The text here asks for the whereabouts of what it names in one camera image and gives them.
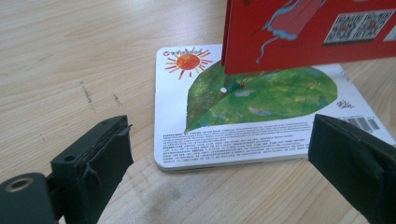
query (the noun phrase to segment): wooden table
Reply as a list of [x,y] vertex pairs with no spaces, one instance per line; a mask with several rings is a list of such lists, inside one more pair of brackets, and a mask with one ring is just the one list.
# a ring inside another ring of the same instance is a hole
[[[20,1],[0,7],[0,182],[50,173],[97,122],[134,125],[134,165],[100,223],[366,223],[308,161],[167,174],[153,159],[155,53],[222,42],[226,0]],[[344,63],[396,136],[396,58]]]

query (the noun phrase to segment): red page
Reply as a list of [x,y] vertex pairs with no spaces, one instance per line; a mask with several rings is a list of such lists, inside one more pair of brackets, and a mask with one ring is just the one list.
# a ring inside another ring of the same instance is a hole
[[396,56],[396,0],[229,0],[227,74]]

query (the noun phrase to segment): barcode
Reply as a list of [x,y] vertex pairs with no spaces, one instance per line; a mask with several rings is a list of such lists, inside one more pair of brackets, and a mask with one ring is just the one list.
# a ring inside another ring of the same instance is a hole
[[342,119],[366,131],[367,133],[372,133],[374,130],[380,129],[374,118],[354,117]]

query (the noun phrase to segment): qr code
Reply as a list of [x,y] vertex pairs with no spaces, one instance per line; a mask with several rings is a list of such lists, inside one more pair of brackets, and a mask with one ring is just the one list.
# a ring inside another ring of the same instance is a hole
[[394,9],[338,15],[325,44],[373,40],[392,16]]

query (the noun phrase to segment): book cover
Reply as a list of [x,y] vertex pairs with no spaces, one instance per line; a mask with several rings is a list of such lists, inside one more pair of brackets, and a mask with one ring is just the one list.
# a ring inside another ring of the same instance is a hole
[[161,169],[306,158],[316,114],[395,144],[340,65],[228,76],[221,48],[157,51],[154,158]]
[[227,74],[396,56],[394,0],[229,0]]

